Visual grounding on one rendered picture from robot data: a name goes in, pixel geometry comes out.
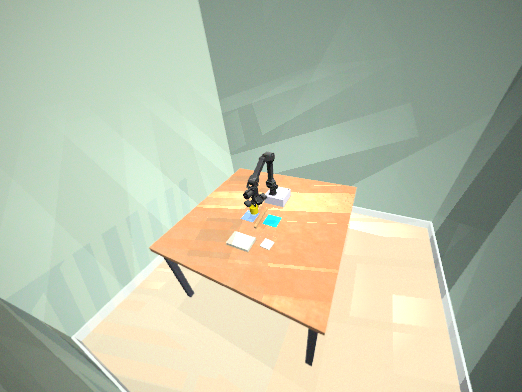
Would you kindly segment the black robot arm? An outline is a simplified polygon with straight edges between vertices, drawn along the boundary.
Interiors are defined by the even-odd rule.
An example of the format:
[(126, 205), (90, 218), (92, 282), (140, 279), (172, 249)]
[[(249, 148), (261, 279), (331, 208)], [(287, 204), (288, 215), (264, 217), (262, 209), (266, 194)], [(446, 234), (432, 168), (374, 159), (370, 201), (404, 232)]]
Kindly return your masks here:
[[(276, 189), (278, 188), (278, 185), (276, 184), (276, 181), (274, 179), (273, 175), (273, 161), (275, 160), (275, 154), (272, 152), (265, 152), (262, 154), (262, 156), (259, 157), (259, 161), (257, 163), (257, 166), (254, 170), (254, 173), (249, 177), (246, 188), (248, 188), (243, 193), (243, 197), (248, 200), (253, 195), (258, 194), (258, 186), (259, 186), (259, 176), (263, 169), (263, 166), (265, 162), (267, 163), (267, 175), (268, 179), (266, 181), (266, 186), (269, 188), (270, 193), (268, 195), (276, 196), (277, 192)], [(249, 186), (252, 185), (252, 186)], [(257, 205), (260, 205), (264, 202), (264, 197), (260, 197), (259, 194), (257, 197), (253, 197), (253, 202), (255, 202)]]

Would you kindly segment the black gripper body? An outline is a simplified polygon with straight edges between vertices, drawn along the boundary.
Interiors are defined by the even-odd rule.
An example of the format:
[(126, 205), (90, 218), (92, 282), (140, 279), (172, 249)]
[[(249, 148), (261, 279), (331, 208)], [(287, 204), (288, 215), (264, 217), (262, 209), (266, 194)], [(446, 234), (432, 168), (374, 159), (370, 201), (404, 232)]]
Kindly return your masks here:
[[(259, 194), (259, 193), (258, 193)], [(253, 197), (257, 197), (258, 194), (255, 194), (251, 197), (252, 200), (246, 200), (244, 201), (244, 204), (247, 206), (247, 207), (250, 207), (252, 204), (255, 204), (255, 202), (253, 202)], [(264, 199), (267, 199), (267, 195), (262, 193), (262, 194), (259, 194), (260, 197), (264, 197)]]

